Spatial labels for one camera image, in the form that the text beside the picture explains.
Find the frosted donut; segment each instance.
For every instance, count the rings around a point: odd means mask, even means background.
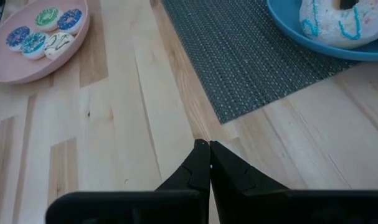
[[[57,21],[62,16],[63,12],[55,7],[43,10],[35,18],[35,23],[41,31],[48,32],[57,28]]]
[[[344,49],[378,39],[378,0],[359,0],[346,10],[339,5],[340,0],[302,0],[300,22],[306,36]]]
[[[45,56],[45,43],[49,35],[37,32],[30,34],[22,44],[22,54],[31,60],[37,60]]]
[[[82,12],[79,9],[72,9],[65,12],[57,22],[62,32],[69,34],[78,34],[79,28],[82,26]]]
[[[64,32],[53,34],[45,44],[46,57],[56,59],[70,47],[73,41],[74,37],[71,34]]]
[[[21,45],[24,39],[29,35],[30,30],[26,26],[14,29],[6,38],[6,44],[9,46],[10,50],[14,52],[21,51]]]

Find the blue plate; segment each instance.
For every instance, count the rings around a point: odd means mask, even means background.
[[[300,24],[301,2],[301,0],[268,0],[270,14],[277,26],[288,37],[311,50],[333,57],[358,61],[378,61],[378,40],[356,49],[344,50],[307,38]]]

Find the light wood surface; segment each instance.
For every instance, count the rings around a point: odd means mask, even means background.
[[[69,62],[0,84],[0,223],[43,223],[74,190],[154,190],[196,138],[293,189],[378,189],[378,63],[221,125],[158,0],[89,2],[88,37]],[[3,19],[27,3],[8,0]]]

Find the green frosted donut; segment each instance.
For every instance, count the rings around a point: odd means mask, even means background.
[[[39,13],[36,17],[35,22],[39,27],[46,27],[59,19],[60,11],[55,7],[48,8]]]

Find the woven placemat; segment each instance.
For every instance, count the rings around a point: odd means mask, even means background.
[[[221,123],[355,64],[287,38],[266,0],[163,4]]]

